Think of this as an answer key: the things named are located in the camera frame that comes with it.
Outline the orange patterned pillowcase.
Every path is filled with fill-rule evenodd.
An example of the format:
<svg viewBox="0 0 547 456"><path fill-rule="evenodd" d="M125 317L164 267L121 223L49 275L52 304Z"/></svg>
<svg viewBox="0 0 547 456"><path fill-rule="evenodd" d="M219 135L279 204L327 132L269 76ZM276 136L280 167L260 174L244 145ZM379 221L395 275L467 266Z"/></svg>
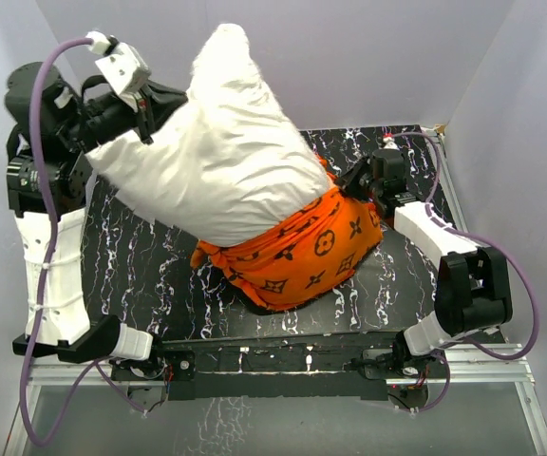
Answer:
<svg viewBox="0 0 547 456"><path fill-rule="evenodd" d="M348 197L333 185L254 239L233 247L199 241L190 265L197 269L210 260L254 304L281 312L352 277L382 239L374 204Z"/></svg>

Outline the white pillow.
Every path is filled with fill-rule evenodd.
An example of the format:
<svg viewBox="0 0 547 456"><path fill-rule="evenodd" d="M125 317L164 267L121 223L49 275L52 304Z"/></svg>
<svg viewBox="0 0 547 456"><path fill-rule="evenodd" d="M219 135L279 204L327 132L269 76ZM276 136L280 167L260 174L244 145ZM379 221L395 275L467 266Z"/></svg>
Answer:
<svg viewBox="0 0 547 456"><path fill-rule="evenodd" d="M251 57L241 26L215 29L193 63L187 96L151 143L128 132L87 156L143 219L231 247L331 189Z"/></svg>

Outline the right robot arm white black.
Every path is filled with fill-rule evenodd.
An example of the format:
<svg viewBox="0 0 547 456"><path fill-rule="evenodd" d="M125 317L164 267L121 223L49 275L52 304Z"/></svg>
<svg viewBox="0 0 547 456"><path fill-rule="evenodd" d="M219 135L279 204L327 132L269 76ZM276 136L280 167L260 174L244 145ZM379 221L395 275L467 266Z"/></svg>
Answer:
<svg viewBox="0 0 547 456"><path fill-rule="evenodd" d="M335 180L341 192L371 200L381 219L410 240L436 267L433 311L396 334L391 350L371 357L364 368L417 375L435 351L473 333L497 327L513 315L507 260L495 247L484 247L452 231L429 202L408 190L406 161L398 150L380 149L358 161Z"/></svg>

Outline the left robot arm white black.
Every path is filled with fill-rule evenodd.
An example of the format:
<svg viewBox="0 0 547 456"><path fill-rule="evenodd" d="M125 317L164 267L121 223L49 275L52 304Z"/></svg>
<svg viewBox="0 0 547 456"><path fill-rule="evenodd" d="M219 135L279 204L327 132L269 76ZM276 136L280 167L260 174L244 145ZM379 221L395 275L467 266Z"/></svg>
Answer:
<svg viewBox="0 0 547 456"><path fill-rule="evenodd" d="M82 364L104 358L132 362L142 377L154 379L166 357L148 332L129 327L115 315L91 322L82 286L82 239L86 185L91 167L86 153L126 132L149 139L187 100L184 92L149 81L133 111L114 91L87 99L104 83L87 78L80 91L56 67L46 74L41 95L42 165L29 138L30 103L41 63L16 68L8 77L5 107L16 121L7 143L9 209L23 241L28 284L28 323L11 345L14 354L55 355Z"/></svg>

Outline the aluminium frame rail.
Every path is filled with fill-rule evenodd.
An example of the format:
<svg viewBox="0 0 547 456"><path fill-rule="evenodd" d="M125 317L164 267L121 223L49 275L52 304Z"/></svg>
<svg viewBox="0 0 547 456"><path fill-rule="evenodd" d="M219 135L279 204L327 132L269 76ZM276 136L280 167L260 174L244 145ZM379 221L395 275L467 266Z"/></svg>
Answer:
<svg viewBox="0 0 547 456"><path fill-rule="evenodd" d="M9 455L547 455L547 426L525 361L456 347L411 379L290 371L246 349L188 381L123 379L40 362Z"/></svg>

